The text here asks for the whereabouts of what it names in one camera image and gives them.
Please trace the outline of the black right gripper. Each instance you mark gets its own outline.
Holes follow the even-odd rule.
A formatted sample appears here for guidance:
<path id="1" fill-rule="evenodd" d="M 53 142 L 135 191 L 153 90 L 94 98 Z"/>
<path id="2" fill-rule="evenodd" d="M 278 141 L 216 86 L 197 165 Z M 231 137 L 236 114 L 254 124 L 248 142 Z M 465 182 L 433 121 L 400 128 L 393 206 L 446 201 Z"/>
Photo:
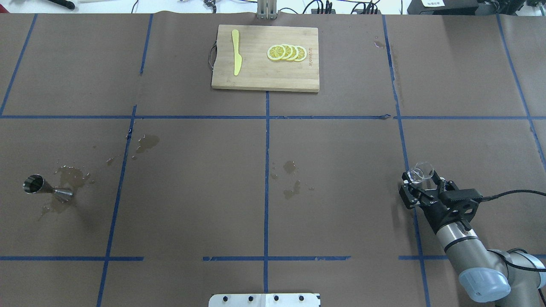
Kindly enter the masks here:
<path id="1" fill-rule="evenodd" d="M 454 182 L 446 180 L 444 177 L 433 173 L 431 177 L 436 188 L 431 191 L 426 191 L 419 183 L 414 183 L 407 172 L 402 173 L 402 185 L 398 194 L 400 195 L 404 206 L 410 210 L 415 207 L 420 207 L 423 214 L 429 223 L 432 231 L 437 233 L 445 225 L 453 222 L 459 222 L 461 218 L 449 211 L 449 209 L 438 198 L 438 194 L 447 191 L 456 191 L 457 186 Z"/>

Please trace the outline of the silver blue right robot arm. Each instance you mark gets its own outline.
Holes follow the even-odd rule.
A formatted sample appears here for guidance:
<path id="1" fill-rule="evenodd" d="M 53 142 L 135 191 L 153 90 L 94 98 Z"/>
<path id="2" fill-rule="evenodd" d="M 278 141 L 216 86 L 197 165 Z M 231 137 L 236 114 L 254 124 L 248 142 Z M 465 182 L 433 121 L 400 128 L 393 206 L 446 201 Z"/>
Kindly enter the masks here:
<path id="1" fill-rule="evenodd" d="M 459 284 L 478 303 L 496 307 L 545 305 L 545 264 L 524 249 L 487 249 L 470 224 L 479 204 L 499 195 L 460 189 L 434 172 L 434 189 L 424 189 L 422 180 L 408 172 L 401 176 L 398 191 L 408 209 L 421 208 L 445 256 L 458 274 Z"/>

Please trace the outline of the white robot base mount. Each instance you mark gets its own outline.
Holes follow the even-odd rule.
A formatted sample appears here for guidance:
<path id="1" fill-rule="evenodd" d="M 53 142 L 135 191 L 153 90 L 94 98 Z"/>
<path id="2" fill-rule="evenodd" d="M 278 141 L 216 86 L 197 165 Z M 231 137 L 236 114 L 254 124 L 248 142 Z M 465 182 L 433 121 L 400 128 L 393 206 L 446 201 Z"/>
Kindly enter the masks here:
<path id="1" fill-rule="evenodd" d="M 246 293 L 213 295 L 209 307 L 320 307 L 315 293 Z"/>

